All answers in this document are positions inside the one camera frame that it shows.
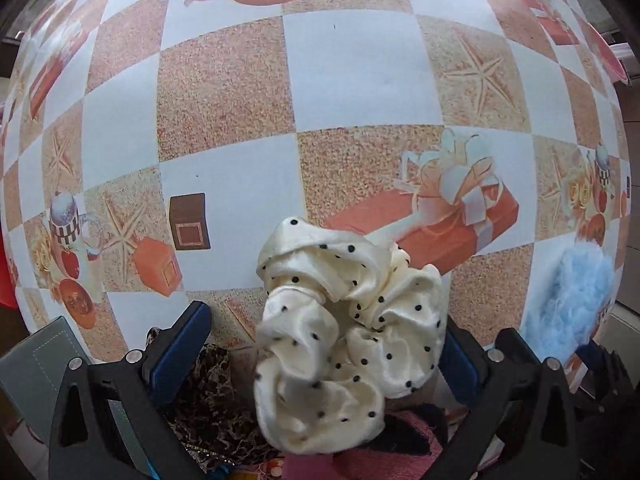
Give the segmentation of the pink plastic basin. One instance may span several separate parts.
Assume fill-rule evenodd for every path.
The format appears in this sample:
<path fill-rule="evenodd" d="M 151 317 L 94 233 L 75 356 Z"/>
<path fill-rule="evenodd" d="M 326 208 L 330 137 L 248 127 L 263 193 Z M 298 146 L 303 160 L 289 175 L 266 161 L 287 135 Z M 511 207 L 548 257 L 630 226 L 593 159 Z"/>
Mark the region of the pink plastic basin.
<path fill-rule="evenodd" d="M 628 84 L 629 79 L 625 67 L 597 29 L 588 22 L 581 22 L 580 26 L 582 26 L 582 33 L 589 50 L 600 61 L 612 83 Z"/>

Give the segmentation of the red plastic chair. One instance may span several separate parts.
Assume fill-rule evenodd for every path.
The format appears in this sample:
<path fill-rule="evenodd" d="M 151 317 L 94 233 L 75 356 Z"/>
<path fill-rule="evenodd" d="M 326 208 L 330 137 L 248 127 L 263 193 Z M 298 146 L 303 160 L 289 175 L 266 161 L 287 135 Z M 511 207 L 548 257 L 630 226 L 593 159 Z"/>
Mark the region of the red plastic chair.
<path fill-rule="evenodd" d="M 12 282 L 3 243 L 0 243 L 0 304 L 7 309 L 16 310 L 18 308 L 15 298 L 15 286 Z"/>

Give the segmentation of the cream polka dot scrunchie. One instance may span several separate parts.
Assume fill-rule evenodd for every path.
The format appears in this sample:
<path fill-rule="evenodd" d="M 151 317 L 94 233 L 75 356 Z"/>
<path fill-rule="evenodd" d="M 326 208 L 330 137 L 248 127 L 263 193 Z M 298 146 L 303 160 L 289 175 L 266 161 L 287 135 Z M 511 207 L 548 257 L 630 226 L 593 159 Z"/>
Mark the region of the cream polka dot scrunchie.
<path fill-rule="evenodd" d="M 333 454 L 384 429 L 385 404 L 434 374 L 448 294 L 436 266 L 395 243 L 291 217 L 257 260 L 267 298 L 256 339 L 257 421 L 278 450 Z"/>

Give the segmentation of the checkered patterned tablecloth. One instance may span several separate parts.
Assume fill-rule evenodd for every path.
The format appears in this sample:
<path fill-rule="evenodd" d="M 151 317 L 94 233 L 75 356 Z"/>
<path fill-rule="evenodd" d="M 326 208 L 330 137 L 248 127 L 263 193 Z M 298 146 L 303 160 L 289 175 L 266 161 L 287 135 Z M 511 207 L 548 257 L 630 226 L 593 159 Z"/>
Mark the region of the checkered patterned tablecloth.
<path fill-rule="evenodd" d="M 250 364 L 259 249 L 300 217 L 437 266 L 490 344 L 576 240 L 624 267 L 623 116 L 581 22 L 578 0 L 52 0 L 2 99 L 27 329 L 62 316 L 115 361 L 199 299 Z"/>

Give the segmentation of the pink and black sock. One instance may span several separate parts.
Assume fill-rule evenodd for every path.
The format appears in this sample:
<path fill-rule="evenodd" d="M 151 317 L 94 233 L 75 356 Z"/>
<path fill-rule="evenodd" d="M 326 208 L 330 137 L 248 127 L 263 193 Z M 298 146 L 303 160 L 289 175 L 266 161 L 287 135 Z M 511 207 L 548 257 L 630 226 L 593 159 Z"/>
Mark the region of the pink and black sock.
<path fill-rule="evenodd" d="M 448 443 L 445 413 L 433 404 L 389 412 L 383 431 L 334 454 L 285 456 L 282 477 L 312 479 L 420 479 Z"/>

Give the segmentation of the light blue fluffy scrunchie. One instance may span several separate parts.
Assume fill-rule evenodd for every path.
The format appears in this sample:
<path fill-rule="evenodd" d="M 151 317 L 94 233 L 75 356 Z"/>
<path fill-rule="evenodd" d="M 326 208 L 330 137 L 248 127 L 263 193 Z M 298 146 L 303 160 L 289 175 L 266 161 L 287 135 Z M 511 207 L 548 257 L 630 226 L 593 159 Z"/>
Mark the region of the light blue fluffy scrunchie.
<path fill-rule="evenodd" d="M 566 363 L 588 344 L 613 283 L 613 261 L 597 243 L 577 242 L 566 248 L 521 328 L 536 358 Z"/>

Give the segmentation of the leopard print scrunchie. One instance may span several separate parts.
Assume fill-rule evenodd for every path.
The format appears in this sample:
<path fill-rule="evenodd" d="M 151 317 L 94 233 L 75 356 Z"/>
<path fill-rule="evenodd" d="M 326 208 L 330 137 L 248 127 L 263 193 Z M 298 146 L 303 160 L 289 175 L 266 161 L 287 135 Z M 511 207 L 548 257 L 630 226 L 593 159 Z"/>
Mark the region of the leopard print scrunchie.
<path fill-rule="evenodd" d="M 279 455 L 254 408 L 233 391 L 229 351 L 214 344 L 203 344 L 174 400 L 158 411 L 207 479 L 227 479 Z"/>

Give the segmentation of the grey cardboard box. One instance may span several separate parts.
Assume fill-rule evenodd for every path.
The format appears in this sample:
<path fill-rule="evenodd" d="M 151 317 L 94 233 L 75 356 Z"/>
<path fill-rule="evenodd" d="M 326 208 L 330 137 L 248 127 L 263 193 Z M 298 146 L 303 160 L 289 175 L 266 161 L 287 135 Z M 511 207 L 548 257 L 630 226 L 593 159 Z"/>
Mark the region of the grey cardboard box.
<path fill-rule="evenodd" d="M 143 352 L 92 364 L 65 318 L 1 358 L 1 389 L 47 445 L 51 479 L 149 479 L 142 447 L 122 407 L 114 370 Z"/>

